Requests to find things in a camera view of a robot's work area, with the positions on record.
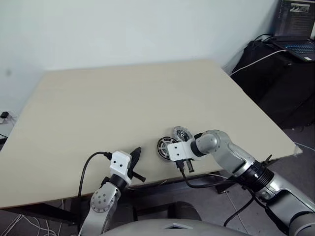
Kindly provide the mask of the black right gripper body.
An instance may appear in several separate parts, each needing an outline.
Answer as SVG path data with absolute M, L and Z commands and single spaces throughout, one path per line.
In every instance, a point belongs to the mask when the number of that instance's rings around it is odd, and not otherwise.
M 181 173 L 183 173 L 185 171 L 185 165 L 184 163 L 186 163 L 187 167 L 188 167 L 188 171 L 190 173 L 194 172 L 194 169 L 193 169 L 193 166 L 192 166 L 192 163 L 191 163 L 191 160 L 190 159 L 185 159 L 185 160 L 177 160 L 176 161 L 176 166 L 177 168 L 179 169 L 179 171 Z

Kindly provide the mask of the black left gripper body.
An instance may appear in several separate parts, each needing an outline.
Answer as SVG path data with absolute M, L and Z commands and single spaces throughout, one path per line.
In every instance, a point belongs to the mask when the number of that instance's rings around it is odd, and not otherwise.
M 130 166 L 129 166 L 129 169 L 128 169 L 128 172 L 127 172 L 127 176 L 132 179 L 133 177 L 140 180 L 141 182 L 145 182 L 146 178 L 143 177 L 142 175 L 136 173 L 133 169 L 134 167 L 136 166 L 137 164 L 137 160 L 133 160 L 131 161 L 130 163 Z

